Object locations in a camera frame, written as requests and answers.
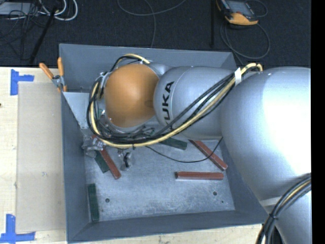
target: clamp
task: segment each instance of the clamp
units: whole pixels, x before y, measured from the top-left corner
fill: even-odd
[[[61,92],[61,87],[64,92],[68,90],[66,82],[64,80],[64,70],[63,70],[61,57],[57,59],[57,67],[59,69],[59,75],[54,76],[53,73],[50,71],[50,69],[44,63],[40,63],[39,66],[44,71],[46,76],[48,76],[51,79],[51,81],[57,87],[57,90],[59,92]]]

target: gray tray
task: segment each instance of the gray tray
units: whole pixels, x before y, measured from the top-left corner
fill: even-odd
[[[135,53],[169,66],[211,66],[236,69],[230,52],[184,51],[60,44],[59,53],[69,92],[89,92],[100,72],[109,70],[126,53]],[[62,96],[64,186],[67,241],[95,241],[263,223],[267,217],[243,182],[228,150],[220,143],[216,154],[227,164],[224,179],[176,180],[175,171],[222,172],[210,160],[182,164],[147,148],[136,148],[129,171],[115,180],[85,156],[82,130]],[[213,149],[217,141],[204,141]],[[192,144],[186,150],[157,144],[155,150],[180,160],[205,156]],[[118,168],[117,150],[108,152]],[[96,185],[99,220],[91,220],[87,185]]]

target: wooden table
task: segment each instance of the wooden table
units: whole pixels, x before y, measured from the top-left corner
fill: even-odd
[[[6,214],[16,215],[16,176],[17,176],[17,118],[18,95],[10,95],[11,67],[0,67],[0,233],[5,231]],[[34,75],[38,83],[52,83],[39,68],[14,68],[20,75]],[[51,69],[54,75],[57,69]],[[105,244],[253,244],[260,225],[227,227],[211,230],[123,238],[96,243]],[[66,243],[65,230],[36,231],[35,241],[29,243]]]

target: white cable tie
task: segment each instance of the white cable tie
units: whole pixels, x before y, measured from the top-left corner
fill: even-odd
[[[242,72],[240,68],[235,71],[235,87],[242,81]]]

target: cardboard sheet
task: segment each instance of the cardboard sheet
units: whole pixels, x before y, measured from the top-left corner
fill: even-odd
[[[20,82],[16,232],[65,230],[60,93]]]

